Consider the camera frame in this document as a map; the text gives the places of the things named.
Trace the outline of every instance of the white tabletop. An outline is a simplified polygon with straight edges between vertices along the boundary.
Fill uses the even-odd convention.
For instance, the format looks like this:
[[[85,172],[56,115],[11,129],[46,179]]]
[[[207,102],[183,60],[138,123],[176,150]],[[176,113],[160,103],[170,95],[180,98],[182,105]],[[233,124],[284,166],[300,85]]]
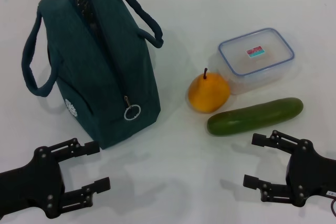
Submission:
[[[27,164],[39,146],[90,137],[66,110],[57,86],[37,98],[25,86],[23,46],[40,0],[0,0],[0,172]],[[138,0],[161,25],[164,45],[151,45],[161,114],[152,126],[100,154],[60,164],[66,191],[109,176],[111,190],[93,207],[48,220],[38,208],[7,215],[2,223],[235,224],[332,223],[331,199],[314,196],[303,208],[263,203],[243,187],[245,174],[285,184],[289,155],[251,145],[254,132],[210,136],[207,114],[185,100],[191,81],[217,54],[220,42],[264,27],[277,29],[296,53],[295,71],[260,89],[232,96],[218,112],[298,97],[304,111],[273,129],[313,141],[336,159],[336,0]],[[149,30],[135,16],[141,28]],[[32,69],[39,85],[49,75],[45,28]]]

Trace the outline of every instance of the lunch bag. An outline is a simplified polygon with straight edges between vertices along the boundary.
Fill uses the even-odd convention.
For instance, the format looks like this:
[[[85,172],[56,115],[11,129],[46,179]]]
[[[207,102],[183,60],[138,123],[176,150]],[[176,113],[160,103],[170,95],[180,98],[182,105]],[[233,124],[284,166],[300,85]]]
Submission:
[[[162,31],[136,0],[125,0],[153,30],[140,29],[123,0],[41,0],[22,57],[31,93],[46,97],[54,83],[70,113],[101,148],[154,123],[158,89],[145,39],[162,47]],[[43,18],[51,74],[37,87],[30,63]]]

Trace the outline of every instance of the sticker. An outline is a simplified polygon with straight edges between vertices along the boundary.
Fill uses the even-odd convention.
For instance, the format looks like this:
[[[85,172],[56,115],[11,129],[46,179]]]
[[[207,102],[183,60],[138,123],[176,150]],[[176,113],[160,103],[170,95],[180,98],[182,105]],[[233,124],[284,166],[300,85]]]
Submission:
[[[261,55],[265,52],[261,46],[255,47],[253,49],[247,50],[247,54],[250,56],[250,58],[256,57],[258,55]]]
[[[336,197],[336,193],[334,191],[327,191],[325,195]]]

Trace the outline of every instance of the red label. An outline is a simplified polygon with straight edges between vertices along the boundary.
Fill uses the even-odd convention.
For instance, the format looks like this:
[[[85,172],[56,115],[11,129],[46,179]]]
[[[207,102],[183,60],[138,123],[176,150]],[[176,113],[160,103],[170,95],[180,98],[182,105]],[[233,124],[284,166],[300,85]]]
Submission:
[[[251,55],[251,54],[254,54],[255,52],[262,51],[262,50],[263,50],[262,47],[259,46],[259,47],[255,47],[253,49],[247,50],[246,52],[248,55]]]

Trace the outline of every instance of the plastic food container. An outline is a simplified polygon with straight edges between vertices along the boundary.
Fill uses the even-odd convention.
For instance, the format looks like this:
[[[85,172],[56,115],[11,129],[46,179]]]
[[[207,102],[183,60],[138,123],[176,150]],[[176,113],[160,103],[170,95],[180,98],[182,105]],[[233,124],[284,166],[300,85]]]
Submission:
[[[218,71],[229,82],[232,94],[281,78],[295,57],[285,39],[273,28],[229,39],[218,50],[221,54]]]

